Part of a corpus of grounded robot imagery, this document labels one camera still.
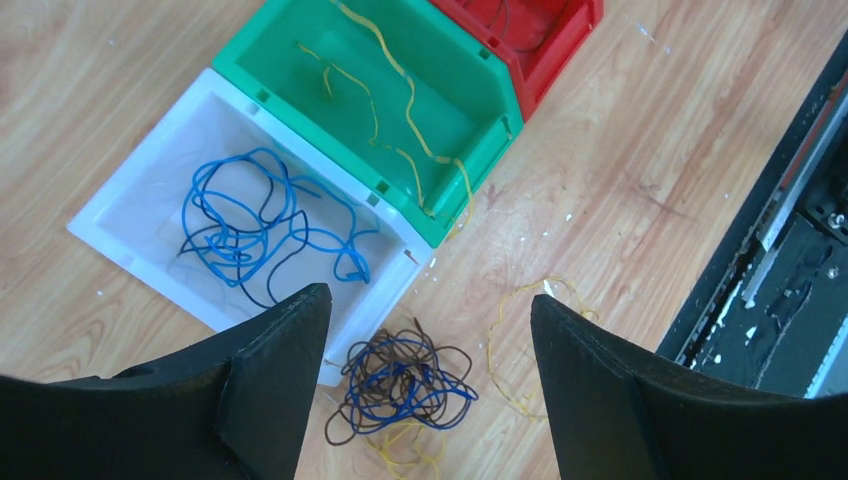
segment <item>plastic storage bin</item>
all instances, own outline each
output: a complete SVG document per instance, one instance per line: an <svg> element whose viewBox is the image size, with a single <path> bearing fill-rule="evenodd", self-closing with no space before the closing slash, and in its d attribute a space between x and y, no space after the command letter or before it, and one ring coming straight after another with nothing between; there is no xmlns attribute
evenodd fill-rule
<svg viewBox="0 0 848 480"><path fill-rule="evenodd" d="M357 213L358 228L378 230L356 241L356 248L369 262L368 284L336 280L332 274L336 257L312 248L291 257L280 267L281 274L272 277L278 300L309 283L329 284L333 313L319 383L336 385L341 380L337 365L346 361L350 345L374 335L432 249L395 208L214 71L205 70L197 78L68 228L215 331L230 328L263 309L249 301L240 288L226 286L199 255L178 255L186 240L182 212L198 167L256 147L283 156L291 176L309 174L334 195L347 199ZM229 188L228 192L235 192L232 195L245 202L252 197L251 206L257 208L267 191L267 178L246 164L227 168L226 175L222 172L216 177L216 188ZM277 189L270 202L285 195ZM348 229L352 216L327 198L300 196L299 208L308 214L310 226L337 232ZM198 209L186 212L192 230L209 222ZM250 221L241 210L229 213ZM246 288L261 301L269 301L267 269L291 248L277 251L272 261L246 282Z"/></svg>
<svg viewBox="0 0 848 480"><path fill-rule="evenodd" d="M403 74L345 8L380 29ZM462 161L473 190L523 128L504 63L420 0L269 0L213 65L402 212L434 248L468 195L459 168L429 158L407 111L434 156ZM423 202L398 149L416 164Z"/></svg>
<svg viewBox="0 0 848 480"><path fill-rule="evenodd" d="M509 66L529 120L604 13L603 0L430 0Z"/></svg>

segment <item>white plastic bin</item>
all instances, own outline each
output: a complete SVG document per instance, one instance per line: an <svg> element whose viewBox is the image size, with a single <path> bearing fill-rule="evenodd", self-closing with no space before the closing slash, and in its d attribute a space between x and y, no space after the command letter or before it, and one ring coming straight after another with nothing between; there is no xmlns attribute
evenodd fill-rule
<svg viewBox="0 0 848 480"><path fill-rule="evenodd" d="M277 153L290 175L310 174L350 202L358 230L378 230L356 240L370 267L368 284L338 281L333 275L336 255L309 247L284 263L271 280L277 300L310 283L329 284L333 313L318 383L337 385L338 365L345 363L350 345L374 335L432 249L395 209L213 70L200 74L68 229L216 332L230 328L263 309L240 287L229 287L215 276L198 254L178 255L186 240L182 212L192 175L201 165L257 147ZM228 165L226 171L222 168L214 181L219 190L247 198L245 202L257 210L268 192L268 179L241 162ZM283 195L278 188L271 202L281 201ZM328 201L327 195L321 199L299 195L298 208L308 215L310 228L337 234L350 229L349 212ZM239 211L230 209L228 215ZM197 208L186 212L191 232L208 222ZM268 271L291 250L280 248L245 282L260 303L270 302Z"/></svg>

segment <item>table surface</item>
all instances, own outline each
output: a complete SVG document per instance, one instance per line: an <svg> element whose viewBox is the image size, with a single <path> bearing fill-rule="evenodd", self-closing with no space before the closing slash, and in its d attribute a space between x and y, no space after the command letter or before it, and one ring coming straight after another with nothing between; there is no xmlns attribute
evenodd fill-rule
<svg viewBox="0 0 848 480"><path fill-rule="evenodd" d="M65 226L261 3L0 4L0 372L110 376L211 334ZM486 373L499 299L562 275L605 328L656 348L846 28L842 0L607 2L474 221L387 321L416 316L475 361L482 398L445 434L442 478L558 477L548 425ZM498 377L525 393L538 384L534 293L506 305L495 338ZM364 441L324 443L341 395L316 391L298 478L391 478ZM424 432L420 448L440 441ZM426 462L402 471L434 477Z"/></svg>

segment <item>green plastic bin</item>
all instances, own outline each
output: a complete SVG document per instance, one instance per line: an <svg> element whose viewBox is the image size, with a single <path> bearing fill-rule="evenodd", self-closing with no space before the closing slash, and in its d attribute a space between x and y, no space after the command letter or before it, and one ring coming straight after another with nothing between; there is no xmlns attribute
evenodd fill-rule
<svg viewBox="0 0 848 480"><path fill-rule="evenodd" d="M476 191L524 126L506 65L429 2L344 6L380 29L414 80L410 116L422 137L435 156L460 159ZM468 204L465 181L455 164L427 156L407 121L407 79L377 36L342 8L334 0L270 0L213 66L437 247ZM416 163L424 208L397 149Z"/></svg>

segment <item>red plastic bin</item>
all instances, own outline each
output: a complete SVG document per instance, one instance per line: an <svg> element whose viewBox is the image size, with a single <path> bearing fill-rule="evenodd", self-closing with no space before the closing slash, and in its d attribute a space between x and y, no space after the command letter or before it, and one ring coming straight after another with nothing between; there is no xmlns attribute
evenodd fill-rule
<svg viewBox="0 0 848 480"><path fill-rule="evenodd" d="M524 120L604 13L603 0L430 0L509 67Z"/></svg>

